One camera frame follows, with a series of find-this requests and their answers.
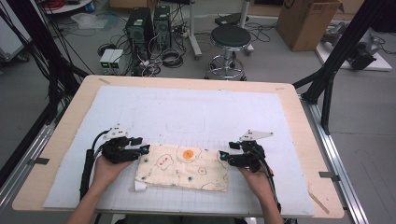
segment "white board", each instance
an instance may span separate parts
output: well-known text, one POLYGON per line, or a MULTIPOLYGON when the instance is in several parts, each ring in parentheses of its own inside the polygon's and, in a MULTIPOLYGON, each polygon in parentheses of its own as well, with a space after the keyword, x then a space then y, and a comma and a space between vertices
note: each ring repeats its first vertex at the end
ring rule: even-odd
MULTIPOLYGON (((314 210, 277 94, 237 91, 200 91, 132 87, 102 87, 64 156, 45 202, 47 208, 74 208, 85 151, 97 134, 119 123, 129 137, 143 144, 225 150, 248 129, 273 132, 258 140, 275 171, 282 215, 309 217, 314 210)), ((97 147, 104 143, 99 139, 97 147)), ((100 209, 159 213, 204 213, 222 216, 260 216, 258 200, 235 167, 229 169, 227 192, 150 187, 131 192, 138 162, 109 187, 100 209)))
MULTIPOLYGON (((318 58, 320 59, 320 62, 324 64, 327 59, 330 56, 330 53, 332 53, 333 46, 330 43, 322 43, 319 42, 317 49, 315 50, 315 53, 318 55, 318 58)), ((375 53, 373 55, 376 58, 376 61, 373 61, 370 63, 366 68, 363 70, 370 70, 370 71, 390 71, 392 70, 392 67, 379 55, 378 53, 375 53)), ((345 69, 353 69, 352 66, 349 64, 349 62, 345 61, 343 65, 341 65, 341 68, 345 69)))

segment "cloth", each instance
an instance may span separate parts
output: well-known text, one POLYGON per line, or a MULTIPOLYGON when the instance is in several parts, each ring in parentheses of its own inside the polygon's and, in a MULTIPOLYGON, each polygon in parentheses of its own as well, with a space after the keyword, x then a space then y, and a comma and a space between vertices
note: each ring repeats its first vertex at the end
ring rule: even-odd
POLYGON ((227 191, 228 163, 216 150, 150 145, 140 158, 135 180, 148 186, 227 191))

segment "cardboard box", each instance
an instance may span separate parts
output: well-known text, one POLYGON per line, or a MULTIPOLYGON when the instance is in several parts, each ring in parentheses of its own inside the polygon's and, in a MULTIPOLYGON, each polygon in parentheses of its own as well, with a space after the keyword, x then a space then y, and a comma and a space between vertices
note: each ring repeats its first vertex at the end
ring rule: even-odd
POLYGON ((339 0, 285 1, 276 29, 292 51, 315 50, 340 4, 339 0))
POLYGON ((157 2, 158 0, 110 0, 110 7, 122 12, 129 12, 128 9, 134 7, 149 7, 152 13, 157 2))

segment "black stool seat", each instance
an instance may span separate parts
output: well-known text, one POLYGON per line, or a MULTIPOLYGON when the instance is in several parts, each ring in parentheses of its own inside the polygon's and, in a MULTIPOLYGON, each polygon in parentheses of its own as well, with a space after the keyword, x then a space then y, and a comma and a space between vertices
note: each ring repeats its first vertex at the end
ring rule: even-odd
POLYGON ((219 47, 242 48, 250 43, 250 33, 244 28, 232 25, 215 28, 210 37, 219 47))

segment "hand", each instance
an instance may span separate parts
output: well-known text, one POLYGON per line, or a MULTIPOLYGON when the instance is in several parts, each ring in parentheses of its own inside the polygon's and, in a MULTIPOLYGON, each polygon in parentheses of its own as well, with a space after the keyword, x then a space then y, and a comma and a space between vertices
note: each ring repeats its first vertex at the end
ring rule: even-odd
POLYGON ((100 156, 96 159, 95 174, 91 188, 99 188, 101 190, 107 187, 117 179, 122 170, 131 165, 132 161, 114 164, 106 160, 105 157, 100 156))
POLYGON ((238 167, 246 179, 248 186, 257 196, 260 203, 268 203, 274 201, 274 193, 272 192, 270 182, 264 170, 261 168, 258 172, 252 173, 249 169, 238 167))

